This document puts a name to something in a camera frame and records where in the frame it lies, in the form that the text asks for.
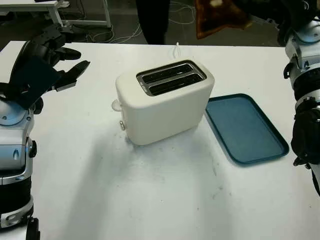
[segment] leg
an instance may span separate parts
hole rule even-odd
[[[170,0],[136,0],[139,22],[148,44],[165,44]]]
[[[53,23],[63,26],[58,10],[55,7],[48,7],[48,11]]]
[[[106,21],[106,26],[108,28],[111,28],[111,21],[110,21],[110,15],[109,15],[109,9],[108,9],[108,2],[107,0],[103,0],[103,10],[104,10],[104,16]]]

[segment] white toaster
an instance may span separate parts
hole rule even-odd
[[[194,60],[142,67],[116,79],[112,108],[121,112],[121,128],[134,144],[150,144],[196,126],[214,82]]]

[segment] black pants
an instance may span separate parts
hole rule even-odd
[[[140,26],[148,44],[165,44],[170,0],[135,0]]]

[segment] plastic tray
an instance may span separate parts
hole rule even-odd
[[[206,113],[230,157],[239,164],[273,160],[289,152],[285,139],[246,94],[210,98]]]

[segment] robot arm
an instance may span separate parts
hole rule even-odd
[[[320,195],[320,22],[316,0],[282,0],[288,9],[290,28],[283,29],[285,52],[290,62],[284,78],[290,78],[296,99],[291,147],[294,165],[312,169]]]
[[[34,114],[41,113],[45,92],[75,86],[89,65],[82,61],[68,72],[53,68],[60,60],[81,57],[80,52],[62,47],[72,37],[72,32],[59,24],[47,27],[23,45],[9,83],[0,83],[0,231],[24,225],[24,239],[40,237],[39,221],[31,217],[31,175],[37,154],[37,144],[30,138]]]

